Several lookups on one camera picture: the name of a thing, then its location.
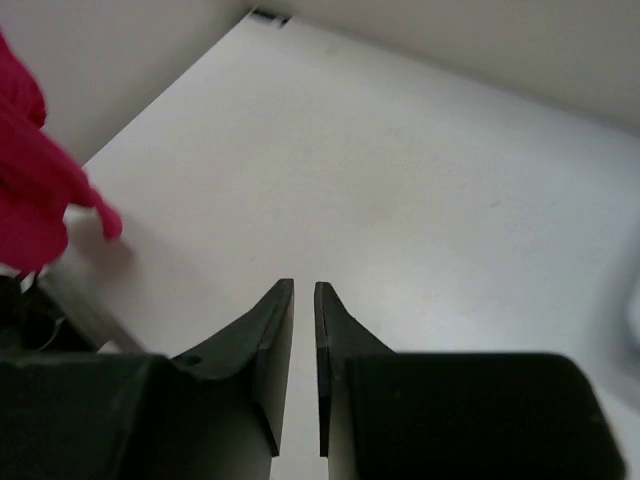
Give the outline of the crimson red t-shirt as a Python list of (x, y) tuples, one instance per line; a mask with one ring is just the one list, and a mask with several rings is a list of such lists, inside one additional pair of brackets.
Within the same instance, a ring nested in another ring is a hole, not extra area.
[(71, 206), (95, 210), (104, 238), (122, 234), (119, 213), (81, 167), (42, 128), (42, 91), (5, 39), (1, 40), (1, 263), (32, 273), (56, 261), (68, 245)]

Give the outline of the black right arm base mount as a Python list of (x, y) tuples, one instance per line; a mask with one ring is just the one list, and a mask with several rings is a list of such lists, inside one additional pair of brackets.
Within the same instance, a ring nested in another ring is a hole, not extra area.
[(1, 353), (93, 352), (97, 348), (40, 288), (22, 288), (25, 276), (1, 276)]

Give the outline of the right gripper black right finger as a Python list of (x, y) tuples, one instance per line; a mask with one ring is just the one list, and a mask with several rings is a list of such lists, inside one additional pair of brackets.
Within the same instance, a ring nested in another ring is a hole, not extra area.
[(319, 449), (332, 479), (621, 479), (587, 377), (546, 352), (397, 352), (314, 289)]

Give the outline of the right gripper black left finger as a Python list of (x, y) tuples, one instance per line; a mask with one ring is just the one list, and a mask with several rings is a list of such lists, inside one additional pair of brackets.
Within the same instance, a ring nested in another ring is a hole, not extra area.
[(281, 450), (294, 283), (188, 351), (1, 353), (5, 479), (266, 479)]

